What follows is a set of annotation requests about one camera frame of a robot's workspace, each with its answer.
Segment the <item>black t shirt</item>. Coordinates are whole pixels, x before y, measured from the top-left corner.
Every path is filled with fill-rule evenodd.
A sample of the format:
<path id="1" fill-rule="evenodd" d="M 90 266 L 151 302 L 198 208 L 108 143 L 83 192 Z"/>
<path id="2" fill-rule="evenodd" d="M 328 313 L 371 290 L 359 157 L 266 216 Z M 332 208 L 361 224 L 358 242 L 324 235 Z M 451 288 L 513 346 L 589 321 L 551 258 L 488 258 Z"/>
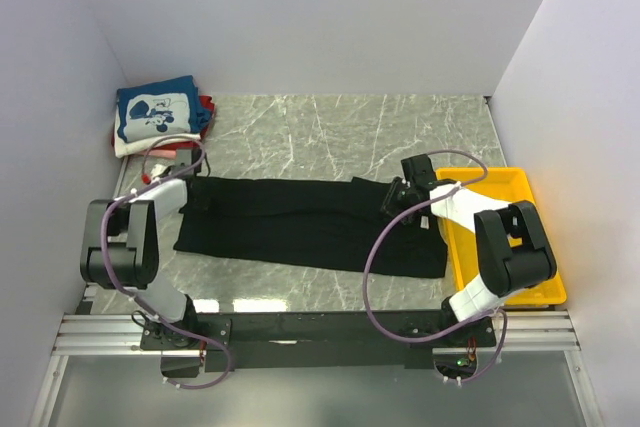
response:
<path id="1" fill-rule="evenodd" d="M 391 186 L 349 181 L 196 178 L 174 245 L 184 253 L 361 272 L 391 218 Z"/>

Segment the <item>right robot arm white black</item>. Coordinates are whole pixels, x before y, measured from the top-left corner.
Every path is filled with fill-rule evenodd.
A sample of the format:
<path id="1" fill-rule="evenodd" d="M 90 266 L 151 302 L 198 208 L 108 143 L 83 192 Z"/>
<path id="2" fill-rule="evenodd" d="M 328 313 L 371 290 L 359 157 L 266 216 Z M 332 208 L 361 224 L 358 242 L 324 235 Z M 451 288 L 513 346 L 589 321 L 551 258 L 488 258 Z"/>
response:
<path id="1" fill-rule="evenodd" d="M 391 184 L 383 206 L 392 209 L 392 220 L 375 240 L 365 263 L 362 297 L 374 327 L 386 337 L 406 344 L 442 339 L 460 346 L 474 333 L 478 322 L 501 310 L 505 301 L 556 276 L 557 263 L 536 206 L 528 201 L 506 202 L 469 189 L 484 181 L 489 168 L 460 150 L 451 154 L 475 162 L 480 174 L 469 180 L 438 179 L 431 161 L 434 152 L 401 161 L 403 176 Z M 386 236 L 415 213 L 427 213 L 451 221 L 475 236 L 478 274 L 442 308 L 439 331 L 423 337 L 405 337 L 384 328 L 370 306 L 368 276 Z"/>

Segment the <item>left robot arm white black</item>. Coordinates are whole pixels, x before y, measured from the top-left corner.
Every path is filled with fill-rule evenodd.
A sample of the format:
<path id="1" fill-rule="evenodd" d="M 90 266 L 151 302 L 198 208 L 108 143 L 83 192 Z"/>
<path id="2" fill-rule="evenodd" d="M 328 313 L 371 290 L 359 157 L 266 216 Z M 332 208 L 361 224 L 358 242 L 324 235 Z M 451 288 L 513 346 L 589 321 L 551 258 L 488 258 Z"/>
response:
<path id="1" fill-rule="evenodd" d="M 208 167 L 202 148 L 179 149 L 173 164 L 141 170 L 140 189 L 94 200 L 86 212 L 82 278 L 124 295 L 136 305 L 132 320 L 143 334 L 177 349 L 204 338 L 193 300 L 160 273 L 157 222 L 186 206 L 191 184 Z"/>

